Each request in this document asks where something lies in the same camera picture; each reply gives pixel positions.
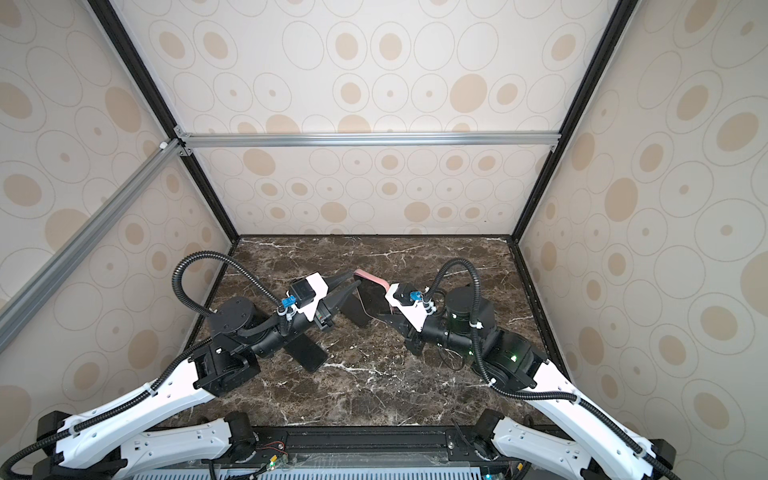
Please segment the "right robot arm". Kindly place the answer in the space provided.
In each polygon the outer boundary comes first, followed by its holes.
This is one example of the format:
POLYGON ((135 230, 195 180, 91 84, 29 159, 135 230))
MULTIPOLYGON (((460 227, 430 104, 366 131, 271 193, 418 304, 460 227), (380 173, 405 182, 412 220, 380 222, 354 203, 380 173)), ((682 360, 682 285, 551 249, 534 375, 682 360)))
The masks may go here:
POLYGON ((443 347, 472 363, 493 392, 543 413, 562 437, 498 412, 478 422, 479 456, 517 458, 564 479, 673 479, 676 451, 622 425, 582 393, 535 345, 497 325, 492 303, 474 285, 425 292, 411 284, 365 286, 364 311, 395 328, 406 348, 443 347))

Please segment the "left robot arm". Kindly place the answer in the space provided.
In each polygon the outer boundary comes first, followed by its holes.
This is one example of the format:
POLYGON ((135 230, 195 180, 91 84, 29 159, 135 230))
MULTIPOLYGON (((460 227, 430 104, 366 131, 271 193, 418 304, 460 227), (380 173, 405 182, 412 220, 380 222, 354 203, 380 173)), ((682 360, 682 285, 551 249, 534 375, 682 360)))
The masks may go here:
POLYGON ((327 354, 307 331, 332 327, 360 284, 351 272, 314 273, 294 282, 271 313, 242 296, 225 301, 208 316, 210 337, 187 348, 157 379, 89 412, 55 411, 41 419, 36 442, 5 461, 2 478, 21 478, 15 466, 36 452, 45 457, 34 465, 32 479, 126 479, 189 460, 251 459, 257 436, 245 414, 201 426, 155 427, 239 388, 259 374, 260 360, 281 350, 316 371, 327 354))

